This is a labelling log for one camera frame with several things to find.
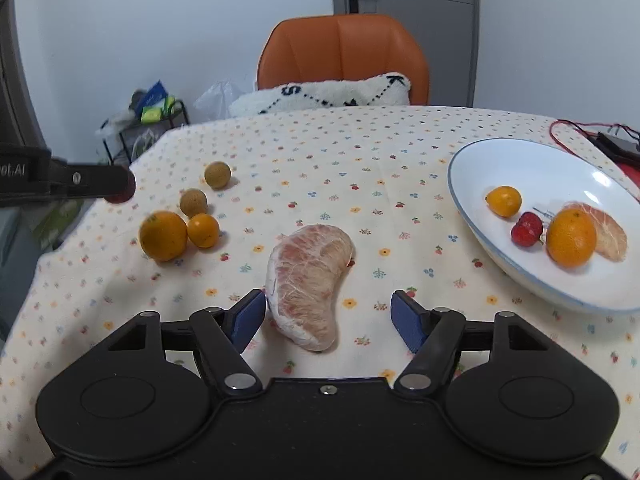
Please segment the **grey door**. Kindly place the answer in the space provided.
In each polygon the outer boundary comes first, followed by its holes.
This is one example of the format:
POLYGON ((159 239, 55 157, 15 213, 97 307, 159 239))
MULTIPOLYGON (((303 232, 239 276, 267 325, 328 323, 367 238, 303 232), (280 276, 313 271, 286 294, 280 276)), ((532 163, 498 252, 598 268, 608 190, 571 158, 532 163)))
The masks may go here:
MULTIPOLYGON (((333 0, 336 14, 347 0, 333 0)), ((436 105, 473 104, 480 0, 359 0, 360 14, 384 14, 401 22, 422 49, 436 105)))

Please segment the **white plate blue rim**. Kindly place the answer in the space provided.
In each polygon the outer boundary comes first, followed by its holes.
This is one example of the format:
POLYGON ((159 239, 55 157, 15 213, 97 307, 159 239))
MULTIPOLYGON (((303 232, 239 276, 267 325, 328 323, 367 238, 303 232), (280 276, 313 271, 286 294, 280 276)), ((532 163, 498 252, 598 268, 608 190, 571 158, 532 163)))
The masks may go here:
POLYGON ((449 193, 460 216, 506 274, 539 298, 577 312, 603 315, 639 310, 639 202, 611 176, 589 162, 534 141, 493 138, 460 148, 448 166, 449 193), (626 257, 600 255, 577 269, 564 269, 548 255, 544 240, 529 248, 514 243, 517 216, 494 214, 486 195, 499 186, 521 195, 521 212, 549 223, 571 202, 609 214, 627 235, 626 257))

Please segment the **orange leather chair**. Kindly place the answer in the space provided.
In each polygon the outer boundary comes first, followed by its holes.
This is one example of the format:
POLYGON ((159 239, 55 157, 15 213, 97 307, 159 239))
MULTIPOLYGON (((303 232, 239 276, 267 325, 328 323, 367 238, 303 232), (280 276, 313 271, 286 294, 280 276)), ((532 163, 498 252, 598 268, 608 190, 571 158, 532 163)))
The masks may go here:
POLYGON ((277 24, 260 55, 256 87, 290 82, 363 80, 401 73, 411 84, 409 101, 425 105, 430 96, 427 60, 397 20, 381 14, 290 18, 277 24))

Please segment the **large orange on plate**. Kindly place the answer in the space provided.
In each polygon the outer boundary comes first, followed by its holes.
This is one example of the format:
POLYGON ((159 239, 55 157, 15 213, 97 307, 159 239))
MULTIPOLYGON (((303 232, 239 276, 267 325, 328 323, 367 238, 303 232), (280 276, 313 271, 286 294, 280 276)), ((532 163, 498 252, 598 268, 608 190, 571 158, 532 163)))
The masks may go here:
POLYGON ((586 264, 596 251, 596 228, 585 211, 566 208, 549 223, 544 244, 558 266, 576 269, 586 264))

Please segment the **black power bank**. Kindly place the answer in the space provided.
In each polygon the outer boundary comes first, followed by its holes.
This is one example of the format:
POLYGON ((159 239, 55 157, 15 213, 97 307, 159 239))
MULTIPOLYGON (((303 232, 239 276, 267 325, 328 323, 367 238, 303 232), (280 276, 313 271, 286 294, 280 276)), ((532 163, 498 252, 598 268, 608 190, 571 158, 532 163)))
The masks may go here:
POLYGON ((598 133, 594 139, 594 145, 616 164, 628 166, 640 165, 639 144, 626 141, 617 136, 598 133))

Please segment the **large orange tangerine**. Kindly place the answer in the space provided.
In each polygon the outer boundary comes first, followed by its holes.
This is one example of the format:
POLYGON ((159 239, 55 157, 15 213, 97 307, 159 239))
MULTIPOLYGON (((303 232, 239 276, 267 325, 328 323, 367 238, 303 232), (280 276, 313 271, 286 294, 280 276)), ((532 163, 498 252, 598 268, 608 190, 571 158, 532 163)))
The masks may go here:
POLYGON ((154 211, 141 223, 139 244, 145 255, 156 262, 179 258, 186 251, 187 242, 186 222, 172 211, 154 211))

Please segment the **floral white tablecloth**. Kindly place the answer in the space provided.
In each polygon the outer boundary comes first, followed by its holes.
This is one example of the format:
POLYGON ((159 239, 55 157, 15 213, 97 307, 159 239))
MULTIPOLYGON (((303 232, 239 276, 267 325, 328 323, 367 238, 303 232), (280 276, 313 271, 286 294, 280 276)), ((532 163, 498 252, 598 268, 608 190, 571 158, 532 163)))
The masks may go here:
POLYGON ((262 379, 394 379, 410 358, 390 322, 399 289, 479 320, 512 310, 582 359, 622 406, 606 459, 637 477, 639 320, 565 313, 490 261, 446 181, 454 152, 485 138, 565 145, 614 172, 574 129, 496 110, 312 110, 165 134, 134 166, 134 197, 93 205, 38 262, 2 351, 2 467, 21 479, 50 460, 39 391, 141 311, 184 320, 280 288, 304 334, 268 316, 244 353, 262 379))

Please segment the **red fruit on plate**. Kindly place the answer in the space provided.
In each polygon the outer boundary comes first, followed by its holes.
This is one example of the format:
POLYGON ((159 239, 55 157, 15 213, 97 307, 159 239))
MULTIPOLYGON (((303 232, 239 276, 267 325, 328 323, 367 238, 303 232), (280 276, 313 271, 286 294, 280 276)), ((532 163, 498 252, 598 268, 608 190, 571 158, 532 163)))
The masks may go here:
POLYGON ((511 240, 515 245, 529 248, 539 242, 544 225, 540 218, 531 211, 525 211, 512 226, 511 240))

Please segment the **small red fruit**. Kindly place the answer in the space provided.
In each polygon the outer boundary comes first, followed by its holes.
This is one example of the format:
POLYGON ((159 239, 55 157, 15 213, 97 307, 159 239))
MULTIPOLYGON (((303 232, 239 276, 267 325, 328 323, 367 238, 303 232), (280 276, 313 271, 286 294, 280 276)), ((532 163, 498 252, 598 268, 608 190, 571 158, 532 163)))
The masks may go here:
POLYGON ((127 172, 127 184, 117 194, 105 197, 107 203, 110 204, 122 204, 128 202, 134 193, 136 192, 136 178, 130 171, 127 172))

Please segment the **pomelo segment on plate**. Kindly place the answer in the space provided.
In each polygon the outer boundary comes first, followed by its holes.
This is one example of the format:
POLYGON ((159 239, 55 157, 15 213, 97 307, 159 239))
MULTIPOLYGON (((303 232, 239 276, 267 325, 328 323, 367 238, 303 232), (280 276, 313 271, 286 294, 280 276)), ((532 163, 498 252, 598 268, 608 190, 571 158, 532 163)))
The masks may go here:
POLYGON ((582 202, 568 202, 564 209, 579 209, 590 217, 597 233, 596 253, 608 261, 626 259, 628 240, 625 230, 605 211, 582 202))

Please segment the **white fluffy patterned pillow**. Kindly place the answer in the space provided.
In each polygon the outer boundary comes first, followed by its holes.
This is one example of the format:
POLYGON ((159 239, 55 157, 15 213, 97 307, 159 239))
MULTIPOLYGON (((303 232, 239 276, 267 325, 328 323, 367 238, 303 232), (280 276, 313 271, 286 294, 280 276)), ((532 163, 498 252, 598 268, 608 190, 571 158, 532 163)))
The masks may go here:
POLYGON ((322 110, 350 106, 409 105, 411 81, 401 73, 363 80, 290 82, 243 94, 229 107, 231 117, 322 110))

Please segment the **white plastic bag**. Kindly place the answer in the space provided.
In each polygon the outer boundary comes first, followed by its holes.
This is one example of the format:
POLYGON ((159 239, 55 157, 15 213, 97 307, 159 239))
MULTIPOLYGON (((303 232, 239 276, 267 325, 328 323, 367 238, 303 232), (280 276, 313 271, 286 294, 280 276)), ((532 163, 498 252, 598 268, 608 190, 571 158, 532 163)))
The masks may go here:
POLYGON ((214 122, 231 117, 230 106, 244 91, 230 80, 216 82, 193 104, 196 118, 200 122, 214 122))

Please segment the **small orange kumquat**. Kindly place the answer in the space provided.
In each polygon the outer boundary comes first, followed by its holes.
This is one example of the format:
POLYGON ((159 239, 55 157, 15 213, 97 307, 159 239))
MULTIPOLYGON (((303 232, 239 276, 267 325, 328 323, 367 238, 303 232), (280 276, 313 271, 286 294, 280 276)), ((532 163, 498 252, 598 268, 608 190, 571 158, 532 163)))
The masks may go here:
POLYGON ((188 237, 198 249, 213 248, 219 240, 219 224, 210 214, 196 214, 188 223, 188 237))

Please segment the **brown longan fruit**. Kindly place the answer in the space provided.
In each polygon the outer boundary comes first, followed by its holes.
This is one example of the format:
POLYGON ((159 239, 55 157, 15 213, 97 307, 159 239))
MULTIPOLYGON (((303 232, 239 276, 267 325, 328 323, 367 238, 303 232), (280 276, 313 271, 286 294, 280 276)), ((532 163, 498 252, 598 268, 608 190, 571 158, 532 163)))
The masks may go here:
POLYGON ((213 190, 226 188, 231 181, 232 171, 225 162, 212 162, 204 171, 204 180, 213 190))
POLYGON ((197 188, 189 188, 180 196, 180 210, 188 218, 208 213, 208 200, 205 193, 197 188))

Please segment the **peeled pomelo segment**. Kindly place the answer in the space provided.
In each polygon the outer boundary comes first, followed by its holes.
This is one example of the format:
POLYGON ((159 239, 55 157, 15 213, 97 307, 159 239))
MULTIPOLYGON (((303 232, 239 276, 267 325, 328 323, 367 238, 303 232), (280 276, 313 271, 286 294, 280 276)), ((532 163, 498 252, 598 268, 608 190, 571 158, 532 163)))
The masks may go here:
POLYGON ((354 244, 329 224, 303 226, 283 237, 267 264, 267 304, 280 333, 310 352, 337 337, 334 298, 352 261, 354 244))

